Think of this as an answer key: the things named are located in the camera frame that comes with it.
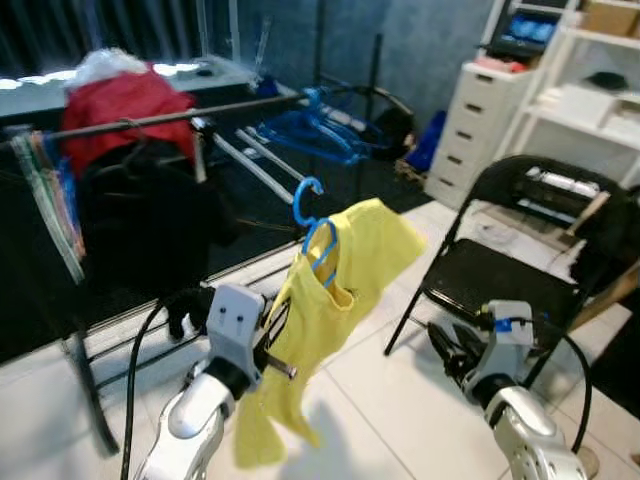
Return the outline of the yellow shirt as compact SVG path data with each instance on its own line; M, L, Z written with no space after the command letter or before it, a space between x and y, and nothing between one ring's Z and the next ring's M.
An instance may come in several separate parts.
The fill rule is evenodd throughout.
M239 402L232 448L237 468L282 463L285 444L279 428L301 436L311 447L323 445L303 412L308 383L375 310L385 289L425 251L425 238L379 198L358 202L330 219L339 236L332 255L312 270L312 261L330 243L324 227L305 256L294 256L271 306L270 314L284 314L285 323L268 351L296 367L297 374L289 379L266 372L260 387Z

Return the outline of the blue plastic clothes hanger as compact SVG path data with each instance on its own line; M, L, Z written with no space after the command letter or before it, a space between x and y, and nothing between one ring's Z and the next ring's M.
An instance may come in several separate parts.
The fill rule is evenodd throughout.
M320 179L310 177L310 175L303 177L300 183L298 183L298 186L294 188L291 201L292 216L300 227L306 229L305 236L303 236L300 244L300 253L303 256L308 252L308 248L310 248L312 238L315 237L315 234L324 227L328 227L330 243L324 248L324 251L312 261L312 270L319 270L320 266L328 260L328 257L332 255L332 252L339 244L338 229L337 224L330 218L307 218L307 216L302 214L302 197L305 195L307 189L310 189L310 191L316 193L316 195L324 195L325 193L323 183L320 182Z

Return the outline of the wooden stick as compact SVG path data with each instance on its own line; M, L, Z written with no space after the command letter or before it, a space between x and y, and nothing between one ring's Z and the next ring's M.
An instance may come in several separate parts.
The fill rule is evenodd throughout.
M573 330L581 328L582 325L590 323L595 317L604 314L608 308L617 305L617 303L627 297L628 294L634 293L636 289L639 288L639 268L640 262L636 261L625 273L618 276L613 283L609 284L602 293L591 297L590 301L582 307L580 314L577 315L576 319L568 326L568 330L573 332Z

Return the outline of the beige slipper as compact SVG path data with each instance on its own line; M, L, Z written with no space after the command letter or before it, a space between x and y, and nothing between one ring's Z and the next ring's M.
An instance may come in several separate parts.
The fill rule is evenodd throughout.
M582 465L586 480L596 480L596 476L599 475L600 468L602 468L602 462L594 449L589 445L581 445L576 451L576 456Z

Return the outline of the black garment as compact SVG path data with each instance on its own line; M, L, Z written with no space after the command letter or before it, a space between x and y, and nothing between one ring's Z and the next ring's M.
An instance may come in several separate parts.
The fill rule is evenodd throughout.
M122 288L168 302L166 333L178 342L187 323L200 332L210 292L210 250L243 233L210 180L172 142L145 140L113 148L77 178L87 275L95 287Z

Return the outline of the silver black device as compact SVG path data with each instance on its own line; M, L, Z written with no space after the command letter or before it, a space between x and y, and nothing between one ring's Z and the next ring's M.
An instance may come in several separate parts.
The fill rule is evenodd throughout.
M611 197L598 183L531 166L513 186L517 205L570 230L580 228Z

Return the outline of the silver metal bar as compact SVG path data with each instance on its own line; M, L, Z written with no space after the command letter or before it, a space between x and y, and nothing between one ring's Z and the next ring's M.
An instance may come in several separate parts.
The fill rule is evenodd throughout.
M250 145L253 150L259 152L260 156L265 157L265 159L270 160L271 163L279 166L279 168L282 169L283 172L288 173L289 175L291 175L291 177L298 180L298 182L301 182L301 180L305 179L305 177L303 177L300 172L297 172L297 170L294 169L291 164L285 163L285 161L283 159L280 159L278 155L275 155L274 152L270 150L270 148L266 147L264 143L260 142L259 137L257 137L255 133L251 132L250 128L239 128L237 129L236 134L239 138L242 138L242 140L246 142L247 145Z
M239 138L236 134L236 131L234 131L234 137ZM248 146L248 148L250 148L251 152L255 152L256 157L252 157L246 154L246 152L244 152L242 148L238 148L234 146L232 142L228 141L227 138L225 138L224 136L221 136L221 134L219 133L215 133L214 136L212 136L212 143L214 143L214 145L218 147L219 150L223 151L224 154L227 154L228 156L232 157L232 159L236 161L236 163L241 165L242 168L246 169L247 172L250 172L252 177L255 177L257 180L259 180L260 183L268 187L270 191L273 192L274 195L279 198L280 201L283 201L284 204L291 205L291 201L294 193L293 189L285 188L283 184L280 183L279 180L274 177L274 175L271 175L270 173L266 172L266 170L262 168L262 166L256 163L256 159L265 159L265 157L260 156L259 152L253 150L253 148L251 148L250 145L248 145L248 143L246 143L246 145Z

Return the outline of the blue bag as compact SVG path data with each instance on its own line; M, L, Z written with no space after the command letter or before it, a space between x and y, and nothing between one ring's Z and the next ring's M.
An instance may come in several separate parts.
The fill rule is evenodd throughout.
M404 160L415 172L429 172L435 156L436 148L442 141L445 123L447 123L448 111L440 110L431 116L430 122L426 125L419 140Z

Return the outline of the black bag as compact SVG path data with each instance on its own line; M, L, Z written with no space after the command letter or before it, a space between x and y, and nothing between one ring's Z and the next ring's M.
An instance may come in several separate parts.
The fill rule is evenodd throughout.
M378 161L401 159L410 151L416 131L416 116L403 108L385 109L365 132L365 141L370 143L370 157Z

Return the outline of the black metal clothes rack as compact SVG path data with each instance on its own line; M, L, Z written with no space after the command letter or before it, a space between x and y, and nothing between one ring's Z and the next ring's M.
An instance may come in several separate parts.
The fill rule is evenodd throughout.
M380 99L388 104L388 111L398 111L399 124L413 125L416 131L419 124L412 120L425 120L425 116L416 116L410 105L403 102L392 92L376 84L378 68L384 59L383 32L374 37L374 51L367 55L370 63L370 83L346 84L342 79L323 72L323 50L325 33L323 19L326 0L317 0L316 6L316 45L314 73L320 79L323 90L329 93L352 93L365 97L366 113L371 113L372 105ZM209 87L212 90L196 90L197 100L239 100L238 102L211 102L206 108L198 108L192 118L201 116L229 128L229 125L250 125L250 120L265 120L268 116L284 113L285 110L300 110L306 102L301 92L275 97L250 99L248 90L243 93L230 92L230 86ZM12 115L0 115L0 127L19 127L32 124L35 127L50 127L52 114L61 113L58 108L19 109ZM70 274L65 273L61 256L54 255L55 243L45 227L44 216L38 211L37 201L32 195L26 178L19 177L17 157L10 151L8 143L0 145L0 367L12 364L19 358L31 355L37 349L47 346L59 346L67 356L73 379L78 381L77 398L81 398L84 415L76 419L90 421L90 433L96 440L96 448L104 458L118 456L120 436L108 425L108 417L101 403L101 390L110 387L114 381L127 378L128 365L122 367L114 378L99 379L93 375L92 362L115 351L116 347L128 347L134 334L118 343L118 346L101 349L97 356L90 355L86 349L87 338L99 324L108 323L111 316L87 316L88 307L84 301L95 300L93 293L82 285L73 285Z

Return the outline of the translucent plastic hangers bundle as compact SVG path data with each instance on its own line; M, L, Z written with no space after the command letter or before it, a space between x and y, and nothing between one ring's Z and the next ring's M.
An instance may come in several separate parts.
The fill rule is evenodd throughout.
M17 156L37 210L70 279L77 285L82 284L86 278L83 266L86 247L77 216L76 183L70 174L69 161L60 157L50 138L38 131L14 134L8 146Z

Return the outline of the pink item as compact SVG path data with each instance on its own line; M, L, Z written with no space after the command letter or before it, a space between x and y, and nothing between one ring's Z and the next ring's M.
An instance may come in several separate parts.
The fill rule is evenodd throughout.
M477 65L477 67L500 73L521 73L525 70L525 65L521 64L520 61L490 58L488 55L477 55L474 59L474 64Z

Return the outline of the red garment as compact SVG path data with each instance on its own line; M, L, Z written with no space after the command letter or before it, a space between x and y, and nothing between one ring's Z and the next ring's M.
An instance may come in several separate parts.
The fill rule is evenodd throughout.
M170 113L187 113L195 108L196 99L187 92L175 90L154 70L145 73L122 73L110 79L84 84L70 91L67 106L61 114L61 129L91 127ZM87 166L114 148L129 146L136 134L116 132L70 138L61 141L61 151L70 159L70 170L81 177Z

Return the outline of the laptop with blue screen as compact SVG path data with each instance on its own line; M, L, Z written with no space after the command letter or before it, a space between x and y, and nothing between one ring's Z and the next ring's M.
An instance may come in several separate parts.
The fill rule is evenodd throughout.
M556 33L558 20L558 15L517 9L499 20L485 50L499 58L532 58L541 55Z

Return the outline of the white fluffy cloth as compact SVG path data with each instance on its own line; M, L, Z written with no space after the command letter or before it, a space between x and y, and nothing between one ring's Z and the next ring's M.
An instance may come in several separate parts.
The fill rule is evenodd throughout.
M104 47L104 49L88 52L74 69L72 78L64 83L65 90L78 90L87 84L109 81L111 78L123 74L143 74L154 72L146 61L136 58L119 47Z

